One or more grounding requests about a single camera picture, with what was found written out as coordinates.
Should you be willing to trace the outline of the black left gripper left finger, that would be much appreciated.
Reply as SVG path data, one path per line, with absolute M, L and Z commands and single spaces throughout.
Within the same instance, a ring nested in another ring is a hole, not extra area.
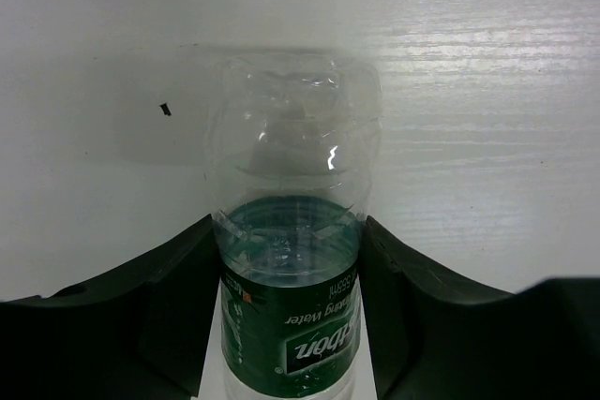
M 190 399 L 220 263 L 203 218 L 104 274 L 1 305 L 5 399 Z

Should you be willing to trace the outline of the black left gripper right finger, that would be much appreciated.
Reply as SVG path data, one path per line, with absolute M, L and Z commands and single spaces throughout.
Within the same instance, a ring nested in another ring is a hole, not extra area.
M 597 278 L 506 292 L 419 253 L 373 218 L 358 266 L 378 398 L 598 397 Z

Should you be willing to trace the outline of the green label clear bottle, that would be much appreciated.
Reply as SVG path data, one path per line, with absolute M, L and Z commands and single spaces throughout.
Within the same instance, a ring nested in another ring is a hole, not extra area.
M 344 52 L 210 51 L 204 179 L 230 399 L 348 399 L 381 82 Z

